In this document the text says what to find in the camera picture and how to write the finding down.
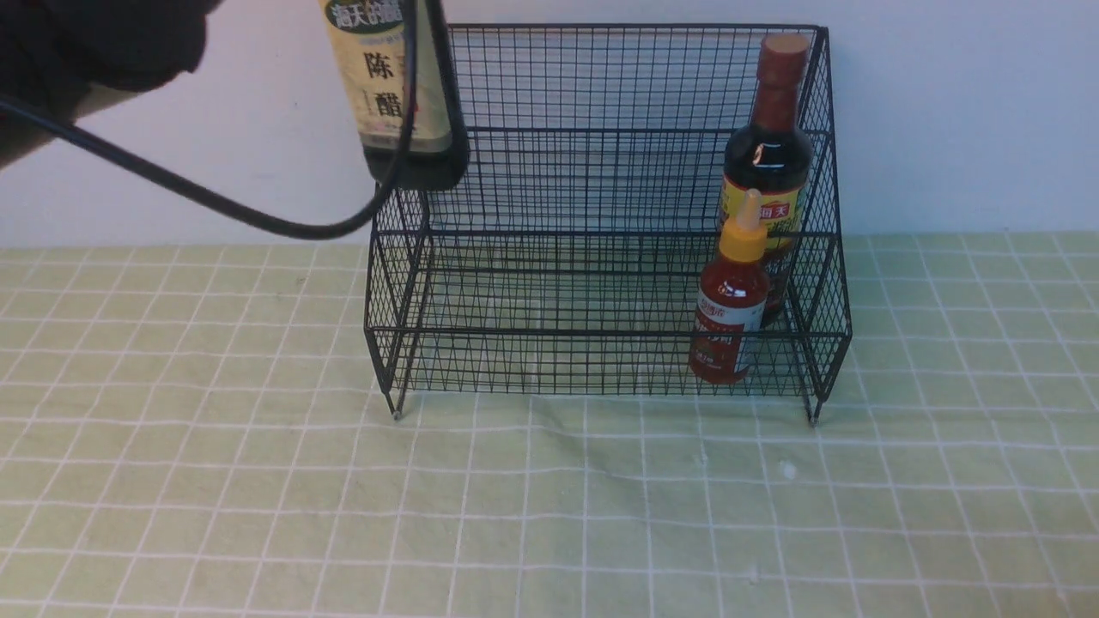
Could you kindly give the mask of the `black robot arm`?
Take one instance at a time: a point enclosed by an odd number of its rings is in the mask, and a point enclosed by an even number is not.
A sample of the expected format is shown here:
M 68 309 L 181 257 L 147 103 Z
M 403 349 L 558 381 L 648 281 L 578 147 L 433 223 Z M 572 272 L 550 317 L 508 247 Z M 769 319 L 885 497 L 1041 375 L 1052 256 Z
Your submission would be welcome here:
M 203 60 L 217 1 L 4 1 L 4 166 L 52 141 L 126 172 L 157 166 L 77 128 Z

